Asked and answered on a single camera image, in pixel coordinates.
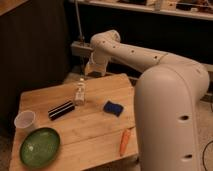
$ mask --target small bottle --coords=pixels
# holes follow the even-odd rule
[[[85,83],[84,79],[80,78],[80,81],[77,83],[77,91],[75,94],[75,104],[78,106],[84,105],[85,101]]]

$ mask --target metal pole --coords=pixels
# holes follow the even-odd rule
[[[83,36],[83,33],[82,33],[81,20],[80,20],[79,8],[78,8],[78,0],[74,0],[74,2],[75,2],[77,22],[78,22],[79,39],[82,43],[84,43],[84,36]]]

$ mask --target wooden table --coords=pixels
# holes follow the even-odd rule
[[[133,114],[134,89],[125,74],[102,77],[86,81],[85,105],[76,106],[74,111],[50,121],[48,110],[73,99],[76,83],[64,84],[29,92],[21,95],[19,112],[36,112],[38,127],[51,127],[61,138],[57,158],[41,170],[75,171],[99,166],[138,153],[135,129],[123,157],[119,156],[119,145],[125,128],[135,126]],[[124,106],[120,117],[103,111],[108,101]],[[23,137],[16,130],[11,171],[27,170],[19,159],[19,148]]]

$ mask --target dark wall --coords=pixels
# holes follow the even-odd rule
[[[20,93],[61,83],[70,68],[61,0],[29,0],[0,16],[0,132],[11,130]]]
[[[123,43],[173,52],[213,64],[213,21],[82,4],[79,7],[87,41],[95,33],[116,29]],[[76,39],[74,5],[67,3],[66,9],[71,38]]]

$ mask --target carrot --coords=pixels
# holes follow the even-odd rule
[[[122,157],[126,151],[126,147],[127,144],[129,142],[130,139],[130,135],[131,135],[131,129],[125,129],[123,134],[122,134],[122,138],[121,138],[121,143],[120,143],[120,156]]]

